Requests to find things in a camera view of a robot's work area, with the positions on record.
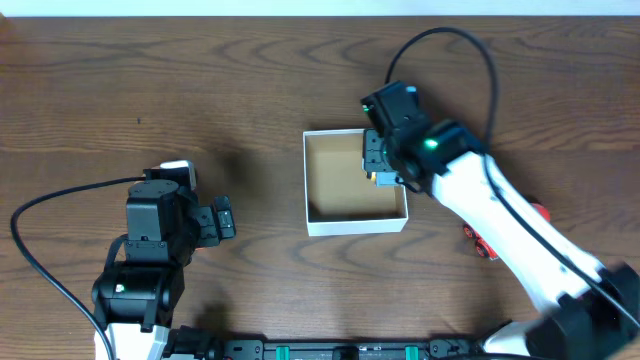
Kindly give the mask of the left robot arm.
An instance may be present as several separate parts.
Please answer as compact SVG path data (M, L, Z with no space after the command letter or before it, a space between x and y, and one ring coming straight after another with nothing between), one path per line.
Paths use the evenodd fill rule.
M96 337L109 341L96 345L97 358L220 358L215 340L172 322L194 253L236 235L229 198L202 205L189 185L143 180L128 190L126 217L92 289Z

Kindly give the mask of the red round toy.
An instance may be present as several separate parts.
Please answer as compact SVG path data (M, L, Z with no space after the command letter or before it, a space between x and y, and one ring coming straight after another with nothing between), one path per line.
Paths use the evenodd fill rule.
M539 203L532 203L532 207L547 221L550 222L551 221L551 215L550 212L542 205Z

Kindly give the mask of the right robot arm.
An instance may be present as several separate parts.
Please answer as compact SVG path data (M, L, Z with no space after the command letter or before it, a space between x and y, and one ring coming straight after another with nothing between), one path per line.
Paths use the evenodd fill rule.
M481 339L482 355L606 359L638 338L638 274L626 264L607 269L564 237L468 129L451 120L433 123L402 82L361 104L391 168L477 231L540 314Z

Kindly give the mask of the red toy fire truck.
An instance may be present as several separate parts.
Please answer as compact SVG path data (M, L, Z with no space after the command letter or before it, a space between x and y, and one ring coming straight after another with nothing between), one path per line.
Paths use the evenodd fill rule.
M464 223L462 229L466 237L474 242L475 250L480 257L491 261L498 259L496 252L469 224Z

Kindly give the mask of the yellow grey toy dump truck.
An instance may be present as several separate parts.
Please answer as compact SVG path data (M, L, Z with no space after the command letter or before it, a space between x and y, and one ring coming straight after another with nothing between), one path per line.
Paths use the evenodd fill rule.
M368 172L367 178L377 187L395 187L399 185L401 178L395 171L391 172Z

